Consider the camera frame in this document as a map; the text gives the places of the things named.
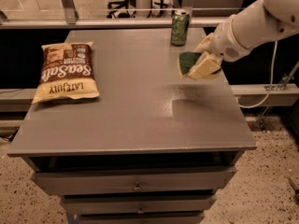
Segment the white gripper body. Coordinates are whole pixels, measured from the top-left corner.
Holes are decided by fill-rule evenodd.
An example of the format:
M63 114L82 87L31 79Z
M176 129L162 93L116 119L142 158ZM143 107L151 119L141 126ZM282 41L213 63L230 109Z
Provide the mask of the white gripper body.
M235 62L250 54L250 50L239 44L233 31L233 20L231 15L223 23L219 24L210 38L209 51L223 58L226 62Z

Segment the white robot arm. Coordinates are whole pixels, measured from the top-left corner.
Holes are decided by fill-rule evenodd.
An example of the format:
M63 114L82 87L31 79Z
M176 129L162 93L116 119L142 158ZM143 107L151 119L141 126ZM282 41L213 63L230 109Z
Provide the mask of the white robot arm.
M221 63L235 62L264 43L299 32L299 0L257 0L220 23L195 48L200 57L187 73L192 79L213 77Z

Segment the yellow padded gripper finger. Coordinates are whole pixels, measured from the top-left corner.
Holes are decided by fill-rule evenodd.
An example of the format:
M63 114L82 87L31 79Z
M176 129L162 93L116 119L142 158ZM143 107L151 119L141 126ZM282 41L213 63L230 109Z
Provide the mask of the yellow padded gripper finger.
M207 35L193 50L194 52L204 53L205 51L208 53L212 53L211 49L211 39L213 37L213 33Z
M187 77L197 79L215 78L221 70L222 57L204 52L189 71Z

